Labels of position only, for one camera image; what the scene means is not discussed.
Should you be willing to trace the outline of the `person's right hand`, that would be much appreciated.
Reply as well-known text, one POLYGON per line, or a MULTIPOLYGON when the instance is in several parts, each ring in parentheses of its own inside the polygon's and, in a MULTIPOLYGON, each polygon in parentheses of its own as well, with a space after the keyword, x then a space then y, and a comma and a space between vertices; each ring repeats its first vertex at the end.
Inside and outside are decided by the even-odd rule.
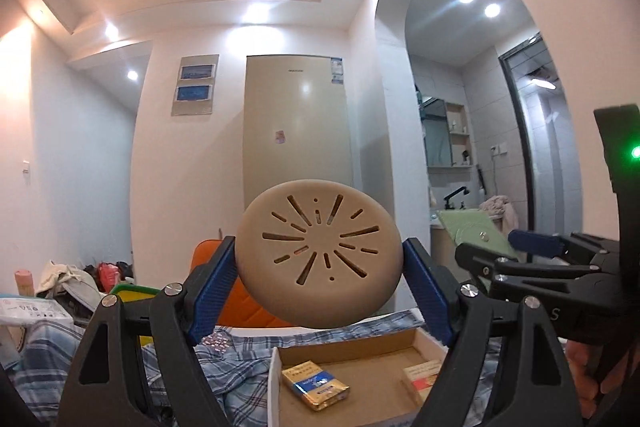
POLYGON ((638 349, 629 350, 599 383, 589 369, 589 362, 596 351, 596 347, 576 341, 568 340, 565 345, 565 356, 574 379, 582 417, 585 419, 592 418, 597 412, 597 396, 608 395, 622 387, 639 365, 638 349))

